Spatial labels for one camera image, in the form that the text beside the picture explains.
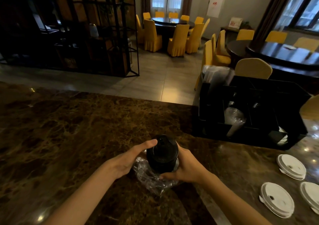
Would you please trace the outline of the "person's left forearm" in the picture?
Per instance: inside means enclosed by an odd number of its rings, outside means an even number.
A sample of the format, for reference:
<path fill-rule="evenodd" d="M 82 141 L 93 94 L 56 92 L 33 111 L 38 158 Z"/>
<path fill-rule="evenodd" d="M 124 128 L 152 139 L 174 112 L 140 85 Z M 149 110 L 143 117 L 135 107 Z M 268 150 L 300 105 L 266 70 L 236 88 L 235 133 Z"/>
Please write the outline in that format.
<path fill-rule="evenodd" d="M 117 178 L 115 158 L 103 163 L 43 225 L 84 225 Z"/>

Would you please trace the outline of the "dark glass turntable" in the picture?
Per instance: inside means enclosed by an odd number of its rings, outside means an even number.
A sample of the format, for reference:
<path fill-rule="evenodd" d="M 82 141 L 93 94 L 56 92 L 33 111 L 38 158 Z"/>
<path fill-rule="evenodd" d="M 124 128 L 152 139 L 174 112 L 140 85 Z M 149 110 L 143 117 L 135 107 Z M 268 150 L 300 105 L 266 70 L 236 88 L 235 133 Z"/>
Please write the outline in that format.
<path fill-rule="evenodd" d="M 246 50 L 252 56 L 270 64 L 297 70 L 319 71 L 319 53 L 308 49 L 297 47 L 296 50 L 288 50 L 283 47 L 283 44 L 263 42 L 249 43 Z"/>

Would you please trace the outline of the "person's right forearm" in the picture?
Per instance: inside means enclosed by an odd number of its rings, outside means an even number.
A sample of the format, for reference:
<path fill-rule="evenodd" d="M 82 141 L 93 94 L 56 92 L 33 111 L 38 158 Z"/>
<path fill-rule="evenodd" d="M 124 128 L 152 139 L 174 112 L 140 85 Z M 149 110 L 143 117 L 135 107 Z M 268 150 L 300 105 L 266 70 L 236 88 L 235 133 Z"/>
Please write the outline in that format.
<path fill-rule="evenodd" d="M 199 173 L 197 183 L 211 196 L 232 225 L 272 225 L 208 170 Z"/>

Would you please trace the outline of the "clear plastic sleeve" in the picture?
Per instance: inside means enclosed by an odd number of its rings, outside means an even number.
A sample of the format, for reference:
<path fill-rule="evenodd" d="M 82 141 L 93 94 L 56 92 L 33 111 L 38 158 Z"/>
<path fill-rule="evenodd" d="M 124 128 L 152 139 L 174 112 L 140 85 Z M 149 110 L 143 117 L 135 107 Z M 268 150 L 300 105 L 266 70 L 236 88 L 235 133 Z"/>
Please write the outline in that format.
<path fill-rule="evenodd" d="M 177 186 L 179 183 L 178 180 L 160 179 L 160 174 L 153 171 L 148 161 L 141 157 L 136 158 L 132 169 L 142 185 L 151 193 L 158 196 L 161 196 L 165 191 Z"/>

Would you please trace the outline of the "group of yellow covered chairs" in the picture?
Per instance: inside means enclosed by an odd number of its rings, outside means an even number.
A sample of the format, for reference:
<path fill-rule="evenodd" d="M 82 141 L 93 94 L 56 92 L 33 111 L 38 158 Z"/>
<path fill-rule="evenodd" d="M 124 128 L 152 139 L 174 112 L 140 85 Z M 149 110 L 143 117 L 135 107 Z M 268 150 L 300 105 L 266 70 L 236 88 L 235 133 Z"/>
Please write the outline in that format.
<path fill-rule="evenodd" d="M 155 17 L 165 17 L 163 12 L 156 12 Z M 182 15 L 178 17 L 178 13 L 169 13 L 169 18 L 178 18 L 189 21 L 189 16 Z M 143 13 L 143 24 L 139 16 L 136 15 L 137 21 L 137 42 L 144 50 L 149 52 L 157 52 L 162 49 L 162 36 L 157 35 L 155 22 L 151 20 L 150 13 Z M 183 57 L 185 53 L 196 53 L 203 33 L 205 32 L 210 19 L 204 22 L 203 17 L 197 17 L 193 29 L 189 29 L 189 25 L 177 25 L 173 34 L 173 38 L 169 38 L 167 53 L 171 57 Z"/>
<path fill-rule="evenodd" d="M 275 39 L 266 42 L 279 43 L 276 42 Z M 312 52 L 319 52 L 319 40 L 316 39 L 299 38 L 297 44 L 293 46 L 308 49 Z M 216 35 L 213 34 L 211 39 L 207 39 L 205 43 L 202 65 L 233 68 L 237 76 L 259 79 L 270 78 L 273 71 L 272 67 L 259 58 L 244 58 L 239 60 L 235 67 L 231 67 L 231 56 L 227 53 L 225 47 L 225 31 L 222 30 L 220 32 L 218 40 L 216 40 Z M 310 100 L 302 105 L 300 114 L 304 119 L 319 121 L 319 94 L 310 95 Z"/>

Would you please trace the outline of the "person's right hand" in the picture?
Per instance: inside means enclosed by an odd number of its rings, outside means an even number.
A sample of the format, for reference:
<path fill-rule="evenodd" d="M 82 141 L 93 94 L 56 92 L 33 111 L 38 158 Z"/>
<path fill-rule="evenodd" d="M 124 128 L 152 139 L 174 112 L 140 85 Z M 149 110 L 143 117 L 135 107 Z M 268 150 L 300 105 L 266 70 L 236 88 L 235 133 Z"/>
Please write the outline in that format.
<path fill-rule="evenodd" d="M 184 182 L 200 183 L 208 170 L 194 157 L 190 150 L 178 146 L 179 166 Z"/>

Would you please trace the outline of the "dark round dining table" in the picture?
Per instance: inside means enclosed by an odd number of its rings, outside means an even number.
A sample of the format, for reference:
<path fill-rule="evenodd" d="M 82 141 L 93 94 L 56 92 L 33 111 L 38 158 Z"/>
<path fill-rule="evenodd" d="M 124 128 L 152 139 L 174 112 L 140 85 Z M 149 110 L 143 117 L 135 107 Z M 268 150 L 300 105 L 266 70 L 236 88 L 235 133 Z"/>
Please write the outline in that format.
<path fill-rule="evenodd" d="M 157 35 L 162 36 L 162 52 L 167 52 L 169 38 L 173 38 L 173 34 L 177 25 L 189 25 L 189 29 L 193 29 L 195 26 L 193 22 L 178 18 L 153 17 L 151 20 L 155 22 Z"/>
<path fill-rule="evenodd" d="M 273 69 L 269 79 L 295 82 L 308 93 L 319 94 L 319 52 L 254 40 L 234 40 L 225 49 L 231 56 L 231 67 L 244 58 L 259 58 Z"/>

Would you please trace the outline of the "small white red sign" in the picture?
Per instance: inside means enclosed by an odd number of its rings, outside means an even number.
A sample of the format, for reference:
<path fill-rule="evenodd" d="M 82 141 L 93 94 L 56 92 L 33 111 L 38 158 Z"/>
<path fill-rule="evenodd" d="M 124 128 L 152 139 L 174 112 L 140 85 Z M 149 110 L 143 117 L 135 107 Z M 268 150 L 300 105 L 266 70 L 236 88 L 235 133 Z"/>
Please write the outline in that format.
<path fill-rule="evenodd" d="M 242 21 L 242 18 L 232 17 L 230 19 L 228 27 L 239 30 L 241 28 Z"/>

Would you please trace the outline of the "black organizer crate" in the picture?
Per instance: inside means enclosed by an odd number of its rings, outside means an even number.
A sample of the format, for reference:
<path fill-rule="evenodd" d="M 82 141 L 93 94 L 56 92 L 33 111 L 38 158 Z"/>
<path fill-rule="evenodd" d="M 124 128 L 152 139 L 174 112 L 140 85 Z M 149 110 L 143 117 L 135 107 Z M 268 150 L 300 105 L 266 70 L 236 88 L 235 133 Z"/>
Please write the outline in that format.
<path fill-rule="evenodd" d="M 200 137 L 288 150 L 308 134 L 300 109 L 310 95 L 294 82 L 234 76 L 229 86 L 222 85 L 212 94 L 207 93 L 208 84 L 204 83 L 194 127 Z M 247 119 L 230 138 L 226 134 L 231 125 L 225 124 L 224 119 L 228 107 L 240 110 Z M 279 126 L 286 133 L 280 133 Z M 288 143 L 278 146 L 285 135 Z"/>

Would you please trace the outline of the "stack of black cup lids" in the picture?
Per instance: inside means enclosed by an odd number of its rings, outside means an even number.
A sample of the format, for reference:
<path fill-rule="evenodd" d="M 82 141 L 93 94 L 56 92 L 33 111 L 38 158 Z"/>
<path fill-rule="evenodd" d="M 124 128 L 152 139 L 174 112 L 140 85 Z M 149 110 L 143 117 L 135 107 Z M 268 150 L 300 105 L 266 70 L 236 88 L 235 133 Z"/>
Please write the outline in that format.
<path fill-rule="evenodd" d="M 150 168 L 157 174 L 173 172 L 179 152 L 176 140 L 165 134 L 155 135 L 154 139 L 157 144 L 146 150 Z"/>

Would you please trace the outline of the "dark wooden side table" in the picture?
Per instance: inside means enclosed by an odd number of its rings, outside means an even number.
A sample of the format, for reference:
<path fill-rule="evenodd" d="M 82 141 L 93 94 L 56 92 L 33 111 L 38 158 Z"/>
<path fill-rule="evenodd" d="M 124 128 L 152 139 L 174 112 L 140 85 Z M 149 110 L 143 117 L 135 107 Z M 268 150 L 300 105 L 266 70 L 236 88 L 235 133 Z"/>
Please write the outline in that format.
<path fill-rule="evenodd" d="M 225 31 L 225 43 L 227 44 L 230 41 L 233 40 L 252 40 L 254 37 L 255 30 L 252 28 L 241 28 L 241 29 L 236 29 L 233 27 L 221 27 L 220 31 L 224 30 Z"/>

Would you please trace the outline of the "dark framed window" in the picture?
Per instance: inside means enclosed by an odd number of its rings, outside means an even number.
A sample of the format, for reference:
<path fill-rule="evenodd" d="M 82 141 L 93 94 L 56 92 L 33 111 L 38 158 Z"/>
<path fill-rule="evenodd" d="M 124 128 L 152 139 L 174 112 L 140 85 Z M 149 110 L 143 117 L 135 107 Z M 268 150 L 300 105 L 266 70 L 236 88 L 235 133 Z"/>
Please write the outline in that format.
<path fill-rule="evenodd" d="M 319 0 L 288 0 L 273 29 L 319 36 Z"/>

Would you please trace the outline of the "white paper napkins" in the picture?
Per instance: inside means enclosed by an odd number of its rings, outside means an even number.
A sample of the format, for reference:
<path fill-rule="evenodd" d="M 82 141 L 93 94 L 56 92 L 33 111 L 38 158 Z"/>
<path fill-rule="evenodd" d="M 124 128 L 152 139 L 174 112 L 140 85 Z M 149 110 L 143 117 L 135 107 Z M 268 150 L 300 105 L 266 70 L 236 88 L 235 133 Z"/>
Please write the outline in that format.
<path fill-rule="evenodd" d="M 281 128 L 280 126 L 279 126 L 279 132 L 280 133 L 286 133 L 286 131 L 283 128 Z M 286 143 L 288 143 L 288 135 L 285 135 L 279 142 L 277 142 L 277 145 L 278 146 L 283 146 Z"/>

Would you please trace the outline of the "stack of clear plastic cups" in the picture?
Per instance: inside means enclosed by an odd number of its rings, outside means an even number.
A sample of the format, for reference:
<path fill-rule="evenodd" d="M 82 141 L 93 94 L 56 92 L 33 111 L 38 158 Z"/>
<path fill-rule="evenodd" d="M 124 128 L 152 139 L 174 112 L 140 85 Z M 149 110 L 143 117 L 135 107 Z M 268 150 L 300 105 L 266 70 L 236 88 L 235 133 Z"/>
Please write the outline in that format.
<path fill-rule="evenodd" d="M 225 124 L 231 125 L 226 137 L 232 137 L 239 129 L 241 129 L 246 123 L 246 117 L 240 110 L 228 107 L 224 111 Z"/>

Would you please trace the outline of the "plastic-wrapped cup bundle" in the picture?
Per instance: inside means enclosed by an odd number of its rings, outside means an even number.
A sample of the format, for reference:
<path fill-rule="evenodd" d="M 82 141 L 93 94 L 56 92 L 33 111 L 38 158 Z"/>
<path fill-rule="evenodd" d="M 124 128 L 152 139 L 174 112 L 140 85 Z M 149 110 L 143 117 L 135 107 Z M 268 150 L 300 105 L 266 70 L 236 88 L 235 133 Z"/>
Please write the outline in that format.
<path fill-rule="evenodd" d="M 222 85 L 229 86 L 234 76 L 234 69 L 225 66 L 204 65 L 201 71 L 202 83 L 208 84 L 208 95 Z"/>

